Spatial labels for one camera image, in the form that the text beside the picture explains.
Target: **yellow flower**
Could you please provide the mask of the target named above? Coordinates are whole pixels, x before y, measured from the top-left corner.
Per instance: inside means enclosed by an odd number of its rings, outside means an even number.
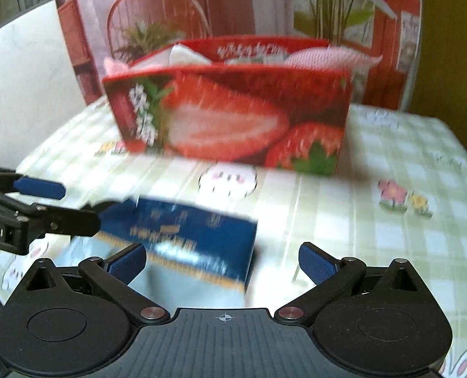
[[[415,210],[427,210],[427,198],[420,194],[412,193],[408,198]]]

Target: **tablecloth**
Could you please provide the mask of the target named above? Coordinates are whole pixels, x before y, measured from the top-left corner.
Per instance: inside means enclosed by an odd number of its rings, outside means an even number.
[[[351,105],[331,178],[180,157],[96,156],[111,140],[119,140],[119,132],[106,99],[100,99],[31,153],[19,171],[64,183],[68,192],[57,204],[68,207],[144,195],[255,218],[261,254],[248,306],[274,311],[312,287],[302,272],[293,280],[304,241],[369,266],[407,258],[453,328],[443,376],[467,376],[467,152],[438,119]],[[230,198],[216,197],[207,182],[214,169],[239,169],[250,185]],[[35,256],[53,258],[68,242],[47,236]],[[10,294],[5,273],[25,272],[30,262],[0,251],[3,302]]]

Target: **yellow wall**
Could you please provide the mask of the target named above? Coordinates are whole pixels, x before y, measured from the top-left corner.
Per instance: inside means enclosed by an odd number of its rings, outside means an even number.
[[[467,0],[423,0],[422,21],[409,111],[443,120],[467,149]]]

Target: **strawberry box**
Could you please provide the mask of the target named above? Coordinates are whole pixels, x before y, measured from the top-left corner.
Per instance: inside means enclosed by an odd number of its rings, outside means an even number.
[[[326,42],[243,36],[182,46],[208,63],[167,66],[172,47],[166,47],[103,80],[129,152],[334,172],[352,95],[350,75],[283,63]]]

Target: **round black disc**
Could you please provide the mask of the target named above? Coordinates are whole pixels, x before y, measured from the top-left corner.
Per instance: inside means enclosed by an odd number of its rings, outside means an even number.
[[[48,308],[3,307],[0,357],[6,364],[32,376],[76,375],[104,364],[128,342],[130,324],[116,305],[81,294],[61,301]]]
[[[367,294],[325,307],[314,323],[314,336],[325,354],[347,369],[384,377],[437,365],[452,341],[437,305],[410,299],[379,305]]]

